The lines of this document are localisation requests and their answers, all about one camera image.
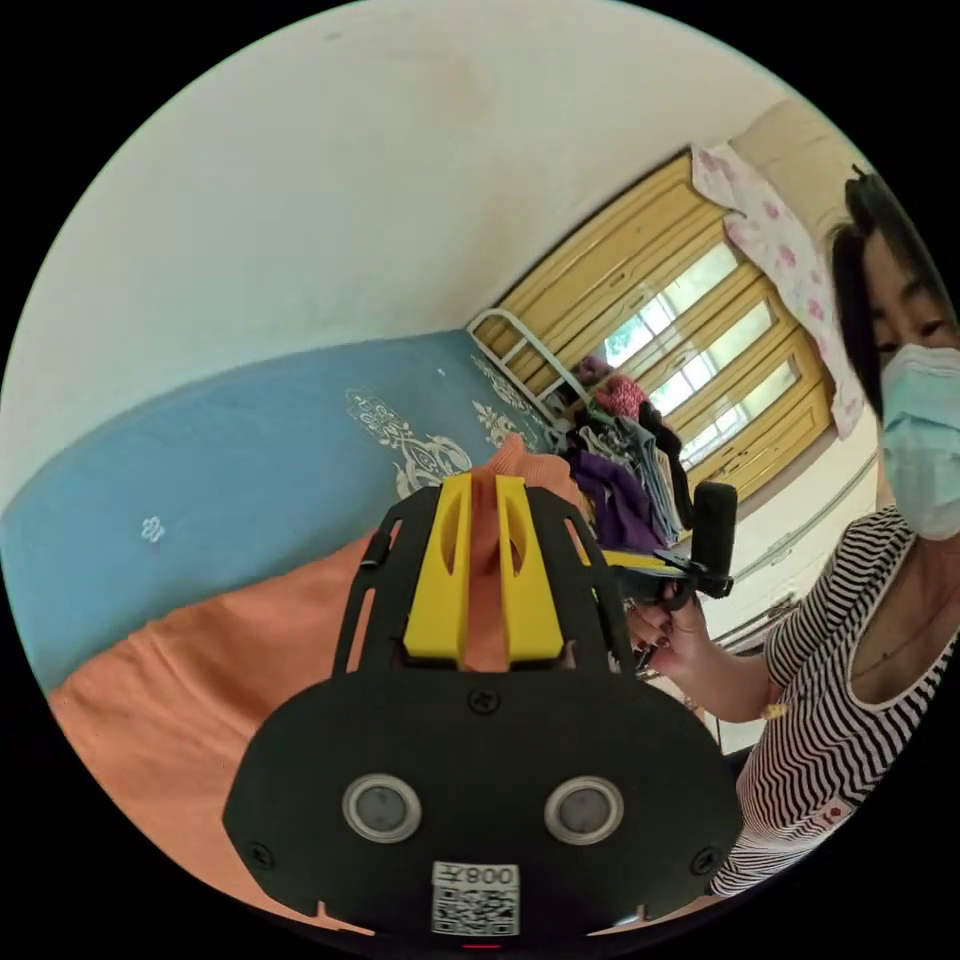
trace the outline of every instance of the black and white striped top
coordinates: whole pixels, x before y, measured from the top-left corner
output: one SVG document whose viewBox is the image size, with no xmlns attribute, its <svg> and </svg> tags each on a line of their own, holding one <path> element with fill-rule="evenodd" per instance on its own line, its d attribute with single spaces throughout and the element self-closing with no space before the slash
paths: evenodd
<svg viewBox="0 0 960 960">
<path fill-rule="evenodd" d="M 786 712 L 767 722 L 737 783 L 744 826 L 709 892 L 729 897 L 801 859 L 855 812 L 913 735 L 957 635 L 896 699 L 850 687 L 857 642 L 914 534 L 895 507 L 847 528 L 820 579 L 765 645 Z"/>
</svg>

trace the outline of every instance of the screw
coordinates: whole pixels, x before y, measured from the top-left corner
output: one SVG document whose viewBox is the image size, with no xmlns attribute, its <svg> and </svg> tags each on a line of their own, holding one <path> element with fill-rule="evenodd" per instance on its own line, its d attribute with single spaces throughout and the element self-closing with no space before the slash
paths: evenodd
<svg viewBox="0 0 960 960">
<path fill-rule="evenodd" d="M 247 853 L 261 870 L 272 870 L 276 866 L 273 854 L 262 843 L 251 843 Z"/>
<path fill-rule="evenodd" d="M 481 717 L 489 717 L 500 708 L 500 695 L 493 690 L 471 690 L 467 697 L 467 706 Z"/>
<path fill-rule="evenodd" d="M 717 854 L 719 852 L 716 847 L 704 847 L 703 850 L 690 861 L 690 872 L 695 877 L 706 876 L 716 865 Z"/>
</svg>

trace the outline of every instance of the face mask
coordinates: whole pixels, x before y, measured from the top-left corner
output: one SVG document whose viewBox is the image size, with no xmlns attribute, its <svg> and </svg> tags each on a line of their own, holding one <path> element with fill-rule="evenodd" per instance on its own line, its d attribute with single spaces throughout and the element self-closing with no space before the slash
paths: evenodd
<svg viewBox="0 0 960 960">
<path fill-rule="evenodd" d="M 927 540 L 960 533 L 960 350 L 904 347 L 883 371 L 883 457 L 897 509 Z"/>
</svg>

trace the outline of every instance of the qr code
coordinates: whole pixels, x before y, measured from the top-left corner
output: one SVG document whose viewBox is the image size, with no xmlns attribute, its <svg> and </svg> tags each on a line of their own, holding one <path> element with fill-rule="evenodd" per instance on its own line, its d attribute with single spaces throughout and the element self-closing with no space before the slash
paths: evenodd
<svg viewBox="0 0 960 960">
<path fill-rule="evenodd" d="M 519 890 L 435 887 L 433 932 L 511 937 L 520 932 Z"/>
</svg>

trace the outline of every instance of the pink floral cloth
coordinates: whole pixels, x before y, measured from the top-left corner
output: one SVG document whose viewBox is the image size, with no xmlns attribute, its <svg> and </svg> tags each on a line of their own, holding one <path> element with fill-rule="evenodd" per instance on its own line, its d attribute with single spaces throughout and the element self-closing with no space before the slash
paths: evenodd
<svg viewBox="0 0 960 960">
<path fill-rule="evenodd" d="M 773 281 L 786 308 L 814 338 L 837 385 L 832 413 L 846 439 L 863 413 L 864 395 L 843 349 L 821 253 L 773 187 L 729 144 L 694 146 L 692 153 L 694 189 L 730 208 L 724 218 L 730 242 Z"/>
</svg>

